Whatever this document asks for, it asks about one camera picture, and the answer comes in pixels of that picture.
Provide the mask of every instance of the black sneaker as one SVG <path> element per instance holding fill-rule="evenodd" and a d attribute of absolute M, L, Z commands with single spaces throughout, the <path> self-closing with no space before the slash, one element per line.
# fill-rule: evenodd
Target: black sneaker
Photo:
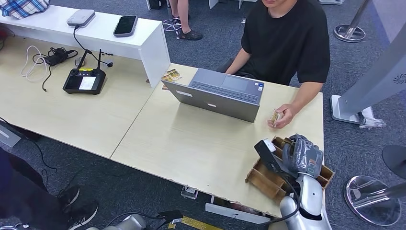
<path fill-rule="evenodd" d="M 99 205 L 97 202 L 92 202 L 77 210 L 70 212 L 70 219 L 68 221 L 68 230 L 74 230 L 89 223 L 96 215 Z"/>
<path fill-rule="evenodd" d="M 80 193 L 79 186 L 73 186 L 67 190 L 63 190 L 58 195 L 58 201 L 61 204 L 62 210 L 65 210 L 69 205 L 73 204 Z"/>
<path fill-rule="evenodd" d="M 194 30 L 190 30 L 190 32 L 188 32 L 187 34 L 185 34 L 182 30 L 180 31 L 179 34 L 179 38 L 180 39 L 185 39 L 185 40 L 193 40 L 193 41 L 197 41 L 203 38 L 203 34 L 194 31 Z"/>

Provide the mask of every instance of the white cable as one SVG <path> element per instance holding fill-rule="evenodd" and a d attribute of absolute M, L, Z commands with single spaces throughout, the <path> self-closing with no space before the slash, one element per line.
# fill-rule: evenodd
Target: white cable
<path fill-rule="evenodd" d="M 38 55 L 39 55 L 39 56 L 38 56 L 37 60 L 35 61 L 35 63 L 33 64 L 33 66 L 31 67 L 31 69 L 29 69 L 25 74 L 23 74 L 23 70 L 25 69 L 25 67 L 26 67 L 27 64 L 28 64 L 28 50 L 29 50 L 31 47 L 34 47 L 34 48 L 38 51 Z M 21 76 L 25 77 L 28 81 L 31 81 L 31 82 L 36 82 L 36 81 L 40 81 L 40 80 L 44 79 L 44 78 L 46 77 L 46 74 L 48 73 L 48 68 L 46 67 L 45 59 L 42 57 L 42 54 L 41 54 L 41 52 L 39 51 L 39 49 L 38 49 L 36 46 L 29 46 L 29 47 L 27 48 L 26 57 L 27 57 L 27 60 L 25 61 L 24 67 L 21 69 L 21 72 L 20 72 Z M 45 74 L 44 74 L 43 77 L 41 77 L 41 78 L 39 78 L 39 79 L 34 79 L 34 80 L 29 79 L 28 77 L 30 76 L 31 72 L 33 71 L 33 69 L 34 69 L 34 67 L 35 67 L 36 65 L 44 65 L 44 67 L 45 67 Z"/>

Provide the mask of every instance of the black phone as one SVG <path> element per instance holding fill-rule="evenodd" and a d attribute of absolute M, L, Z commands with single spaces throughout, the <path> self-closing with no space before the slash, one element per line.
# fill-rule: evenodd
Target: black phone
<path fill-rule="evenodd" d="M 128 37 L 133 35 L 135 31 L 135 25 L 138 17 L 136 15 L 123 16 L 118 21 L 118 24 L 114 30 L 114 36 L 116 37 Z"/>

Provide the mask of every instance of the checkered cloth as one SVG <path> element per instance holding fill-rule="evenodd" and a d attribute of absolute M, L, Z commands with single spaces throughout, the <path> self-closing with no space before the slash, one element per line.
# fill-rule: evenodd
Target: checkered cloth
<path fill-rule="evenodd" d="M 1 14 L 18 19 L 42 12 L 49 6 L 49 0 L 0 0 Z"/>

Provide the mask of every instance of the black pants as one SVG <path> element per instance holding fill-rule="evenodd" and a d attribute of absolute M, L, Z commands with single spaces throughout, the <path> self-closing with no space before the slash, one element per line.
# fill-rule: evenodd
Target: black pants
<path fill-rule="evenodd" d="M 24 160 L 9 155 L 13 167 L 10 184 L 0 191 L 0 218 L 17 217 L 39 230 L 66 230 L 68 215 L 49 194 L 42 176 Z"/>
<path fill-rule="evenodd" d="M 234 61 L 234 58 L 230 58 L 226 63 L 224 63 L 222 66 L 218 67 L 216 69 L 216 71 L 220 72 L 220 73 L 225 73 L 227 71 L 227 69 L 231 66 L 233 61 Z M 240 77 L 245 77 L 245 78 L 256 79 L 254 75 L 245 72 L 244 67 L 239 69 L 234 75 L 240 76 Z"/>

